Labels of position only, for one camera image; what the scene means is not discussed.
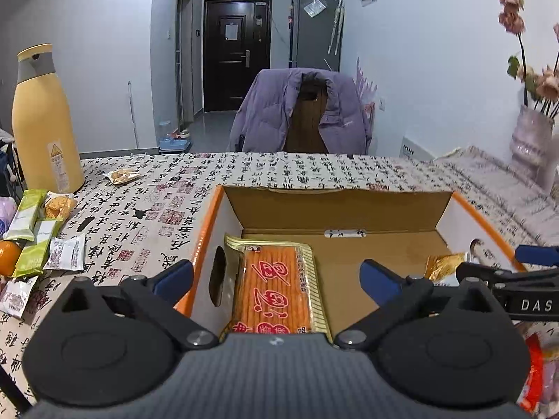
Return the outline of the red blue chips bag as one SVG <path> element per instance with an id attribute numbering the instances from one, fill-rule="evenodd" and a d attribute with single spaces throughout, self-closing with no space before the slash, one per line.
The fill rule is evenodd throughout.
<path id="1" fill-rule="evenodd" d="M 536 334 L 531 334 L 525 340 L 528 346 L 531 367 L 517 404 L 528 414 L 534 414 L 544 390 L 544 356 L 541 343 Z"/>

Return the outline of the purple jacket on chair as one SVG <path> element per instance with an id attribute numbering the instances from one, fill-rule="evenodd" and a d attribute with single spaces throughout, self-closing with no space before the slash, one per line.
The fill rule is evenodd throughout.
<path id="1" fill-rule="evenodd" d="M 300 92 L 310 84 L 325 92 L 317 136 L 326 152 L 366 154 L 372 139 L 370 119 L 353 79 L 312 68 L 261 70 L 236 113 L 228 148 L 232 152 L 285 152 Z"/>

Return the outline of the wooden chair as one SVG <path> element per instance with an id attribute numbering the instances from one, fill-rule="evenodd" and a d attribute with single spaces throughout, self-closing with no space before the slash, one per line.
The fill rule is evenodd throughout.
<path id="1" fill-rule="evenodd" d="M 302 84 L 294 112 L 290 118 L 284 145 L 286 152 L 328 152 L 318 130 L 327 100 L 326 86 L 323 83 L 308 81 Z"/>

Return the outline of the dark entrance door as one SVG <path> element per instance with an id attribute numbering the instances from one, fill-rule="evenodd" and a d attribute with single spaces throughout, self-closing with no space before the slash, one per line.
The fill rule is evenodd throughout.
<path id="1" fill-rule="evenodd" d="M 271 64 L 272 0 L 206 0 L 203 94 L 208 112 L 237 111 Z"/>

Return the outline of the white oat crisp packet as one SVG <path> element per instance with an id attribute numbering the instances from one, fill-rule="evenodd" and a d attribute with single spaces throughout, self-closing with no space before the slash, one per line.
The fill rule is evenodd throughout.
<path id="1" fill-rule="evenodd" d="M 424 277 L 436 283 L 449 275 L 453 275 L 460 264 L 467 262 L 467 252 L 452 253 L 451 255 L 429 255 L 426 260 Z"/>

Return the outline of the folded grey patterned cloth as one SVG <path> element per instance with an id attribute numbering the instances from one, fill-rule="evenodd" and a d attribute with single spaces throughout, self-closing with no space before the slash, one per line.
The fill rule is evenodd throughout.
<path id="1" fill-rule="evenodd" d="M 558 244 L 558 202 L 518 169 L 476 147 L 457 148 L 434 164 L 511 245 Z"/>

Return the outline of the calligraphy print tablecloth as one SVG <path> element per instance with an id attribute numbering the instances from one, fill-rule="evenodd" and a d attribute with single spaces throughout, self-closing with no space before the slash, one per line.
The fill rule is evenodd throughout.
<path id="1" fill-rule="evenodd" d="M 133 168 L 141 177 L 129 184 L 113 185 L 105 174 L 120 168 Z M 84 172 L 77 207 L 60 235 L 66 239 L 86 236 L 84 277 L 95 287 L 114 287 L 134 275 L 152 277 L 183 259 L 191 262 L 218 185 L 462 195 L 450 175 L 434 161 L 365 155 L 135 155 L 87 160 Z"/>

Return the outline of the white packet on table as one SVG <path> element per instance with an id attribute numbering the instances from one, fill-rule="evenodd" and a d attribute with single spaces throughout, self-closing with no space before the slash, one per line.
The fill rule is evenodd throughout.
<path id="1" fill-rule="evenodd" d="M 47 271 L 83 271 L 86 236 L 79 235 L 70 239 L 54 238 L 49 243 Z"/>

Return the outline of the yellow thermos bottle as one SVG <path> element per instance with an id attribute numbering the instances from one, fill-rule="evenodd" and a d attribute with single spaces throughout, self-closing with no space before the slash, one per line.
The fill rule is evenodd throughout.
<path id="1" fill-rule="evenodd" d="M 17 60 L 12 129 L 27 187 L 74 193 L 84 185 L 84 172 L 53 47 L 29 47 Z"/>

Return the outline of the orange cardboard box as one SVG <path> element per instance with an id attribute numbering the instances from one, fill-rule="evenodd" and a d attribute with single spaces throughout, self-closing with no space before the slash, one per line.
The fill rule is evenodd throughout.
<path id="1" fill-rule="evenodd" d="M 514 248 L 458 192 L 218 185 L 190 259 L 193 286 L 175 306 L 215 334 L 231 318 L 239 261 L 226 236 L 308 245 L 334 333 L 376 307 L 359 283 L 366 259 L 403 277 L 419 275 L 430 255 L 468 252 L 479 240 L 502 268 L 524 271 Z"/>

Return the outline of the green bar on table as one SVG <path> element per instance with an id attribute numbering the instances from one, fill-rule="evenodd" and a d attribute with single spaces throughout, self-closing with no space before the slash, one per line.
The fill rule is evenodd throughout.
<path id="1" fill-rule="evenodd" d="M 63 225 L 62 220 L 37 220 L 34 227 L 35 239 L 22 249 L 12 272 L 13 278 L 40 275 L 48 259 L 49 244 Z"/>
<path id="2" fill-rule="evenodd" d="M 3 235 L 4 240 L 30 242 L 35 239 L 34 226 L 47 194 L 48 191 L 44 189 L 28 189 L 24 192 L 12 223 Z"/>

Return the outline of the orange biscuit stick pack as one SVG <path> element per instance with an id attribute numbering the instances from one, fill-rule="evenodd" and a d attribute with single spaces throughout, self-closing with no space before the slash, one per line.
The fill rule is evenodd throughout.
<path id="1" fill-rule="evenodd" d="M 229 235 L 225 245 L 240 255 L 226 333 L 321 333 L 333 339 L 309 245 Z"/>

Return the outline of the pink flower vase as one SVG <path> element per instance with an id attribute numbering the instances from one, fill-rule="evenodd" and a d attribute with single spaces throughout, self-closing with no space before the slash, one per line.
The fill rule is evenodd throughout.
<path id="1" fill-rule="evenodd" d="M 534 180 L 547 160 L 553 123 L 542 112 L 522 104 L 511 136 L 511 163 Z"/>

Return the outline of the orange mandarin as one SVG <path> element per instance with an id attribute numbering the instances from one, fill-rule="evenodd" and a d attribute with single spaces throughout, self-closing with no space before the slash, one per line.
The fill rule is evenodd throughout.
<path id="1" fill-rule="evenodd" d="M 11 277 L 15 265 L 21 255 L 22 248 L 19 244 L 9 240 L 0 241 L 0 274 Z"/>

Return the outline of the grey refrigerator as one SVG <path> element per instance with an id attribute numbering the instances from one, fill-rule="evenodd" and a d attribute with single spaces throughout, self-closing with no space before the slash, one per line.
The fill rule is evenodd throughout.
<path id="1" fill-rule="evenodd" d="M 290 68 L 340 70 L 343 0 L 292 0 Z"/>

